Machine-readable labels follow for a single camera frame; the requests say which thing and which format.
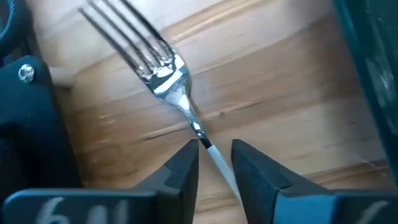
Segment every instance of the wooden board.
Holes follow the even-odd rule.
[[[133,2],[187,61],[225,158],[240,138],[327,187],[392,186],[329,0]],[[58,98],[87,187],[129,189],[195,137],[78,14],[84,0],[29,3],[46,61],[79,71]],[[195,223],[245,223],[205,151]]]

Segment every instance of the wood grain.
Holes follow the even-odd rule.
[[[83,2],[30,5],[46,61],[79,71],[58,99],[85,185],[129,189],[195,136],[77,13]],[[225,158],[240,138],[326,187],[393,186],[329,0],[167,2],[134,1],[187,61]],[[195,223],[245,223],[205,151]]]

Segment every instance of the metal screw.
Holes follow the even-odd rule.
[[[31,83],[35,78],[35,68],[29,64],[24,64],[19,69],[18,77],[24,83]]]

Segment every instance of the fork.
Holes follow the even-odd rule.
[[[136,44],[129,35],[120,28],[105,11],[92,0],[88,1],[89,7],[95,10],[106,23],[116,31],[116,33],[125,40],[134,51],[141,62],[134,60],[127,53],[111,34],[105,30],[93,17],[82,7],[79,8],[81,14],[87,21],[109,42],[109,44],[124,59],[128,66],[138,75],[141,81],[145,83],[148,89],[162,102],[176,106],[186,117],[191,128],[195,131],[201,143],[214,160],[227,183],[234,192],[236,198],[241,202],[238,186],[235,176],[223,156],[215,145],[207,137],[203,125],[195,114],[195,110],[190,102],[190,72],[181,55],[156,31],[149,21],[127,0],[119,0],[128,12],[146,28],[149,34],[154,38],[160,50],[144,37],[144,34],[138,30],[127,17],[109,0],[102,0],[104,5],[110,9],[117,18],[138,38],[147,53],[141,50],[142,47]]]

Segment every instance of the fork head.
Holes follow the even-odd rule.
[[[148,89],[160,100],[176,106],[180,106],[181,98],[187,99],[190,90],[190,73],[183,58],[175,49],[167,43],[164,38],[156,31],[149,21],[131,4],[128,0],[117,0],[120,7],[128,12],[123,14],[120,7],[115,2],[101,0],[93,2],[88,1],[88,7],[79,8],[81,14],[87,21],[109,42],[117,51],[128,66],[138,75],[141,81],[145,83]],[[104,21],[101,25],[94,16],[89,15],[88,9],[93,10],[99,18]],[[133,15],[136,21],[144,27],[150,36],[155,40],[160,50],[152,44],[139,29],[132,24],[127,16]],[[113,16],[123,24],[123,28],[117,25]],[[122,40],[127,43],[119,43],[107,29],[112,29]],[[134,34],[135,41],[127,32]],[[133,59],[125,48],[130,47],[136,54],[138,60]]]

